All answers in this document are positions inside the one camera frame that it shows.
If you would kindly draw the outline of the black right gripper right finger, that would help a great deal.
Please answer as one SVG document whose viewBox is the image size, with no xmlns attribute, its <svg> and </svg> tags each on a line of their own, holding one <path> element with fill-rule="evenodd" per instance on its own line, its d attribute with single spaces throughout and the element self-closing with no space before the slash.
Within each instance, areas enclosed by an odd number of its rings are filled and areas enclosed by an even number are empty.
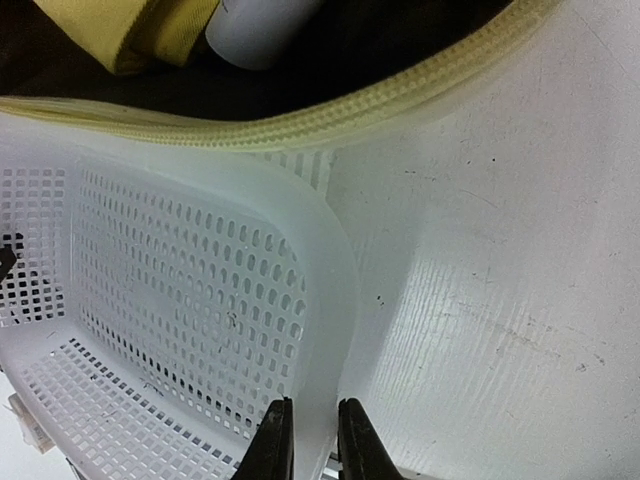
<svg viewBox="0 0 640 480">
<path fill-rule="evenodd" d="M 345 480 L 399 479 L 395 467 L 361 402 L 343 399 L 338 406 L 339 478 Z"/>
</svg>

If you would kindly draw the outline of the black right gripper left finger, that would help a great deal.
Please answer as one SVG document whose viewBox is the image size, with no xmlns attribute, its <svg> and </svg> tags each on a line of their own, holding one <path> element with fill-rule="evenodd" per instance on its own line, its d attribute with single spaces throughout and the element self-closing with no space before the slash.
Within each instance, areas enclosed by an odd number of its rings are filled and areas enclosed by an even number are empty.
<svg viewBox="0 0 640 480">
<path fill-rule="evenodd" d="M 243 480 L 294 478 L 294 416 L 290 398 L 274 400 L 239 466 Z"/>
</svg>

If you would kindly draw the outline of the white perforated plastic basket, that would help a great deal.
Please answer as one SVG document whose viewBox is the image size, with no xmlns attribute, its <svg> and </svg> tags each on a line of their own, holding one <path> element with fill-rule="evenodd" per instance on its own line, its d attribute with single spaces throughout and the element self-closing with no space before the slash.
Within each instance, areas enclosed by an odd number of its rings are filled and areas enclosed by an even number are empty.
<svg viewBox="0 0 640 480">
<path fill-rule="evenodd" d="M 229 479 L 277 402 L 293 475 L 337 434 L 353 252 L 309 185 L 252 158 L 1 145 L 1 365 L 89 479 Z"/>
</svg>

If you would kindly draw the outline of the pale green hard-shell suitcase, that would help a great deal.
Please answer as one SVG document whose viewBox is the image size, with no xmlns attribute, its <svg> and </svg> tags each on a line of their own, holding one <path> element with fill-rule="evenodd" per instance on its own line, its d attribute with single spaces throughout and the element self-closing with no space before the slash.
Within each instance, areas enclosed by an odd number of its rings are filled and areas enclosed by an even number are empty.
<svg viewBox="0 0 640 480">
<path fill-rule="evenodd" d="M 554 1 L 325 1 L 276 64 L 207 45 L 183 67 L 114 75 L 37 5 L 1 5 L 1 109 L 143 142 L 227 151 L 307 147 L 465 93 L 557 10 Z"/>
</svg>

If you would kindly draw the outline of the yellow cloth garment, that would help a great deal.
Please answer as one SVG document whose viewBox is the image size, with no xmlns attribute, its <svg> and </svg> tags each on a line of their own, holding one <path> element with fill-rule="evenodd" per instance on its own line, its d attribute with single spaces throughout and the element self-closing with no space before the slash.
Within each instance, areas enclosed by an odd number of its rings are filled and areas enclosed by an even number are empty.
<svg viewBox="0 0 640 480">
<path fill-rule="evenodd" d="M 201 48 L 219 3 L 214 0 L 66 0 L 36 5 L 79 47 L 114 75 L 160 61 L 183 67 Z"/>
</svg>

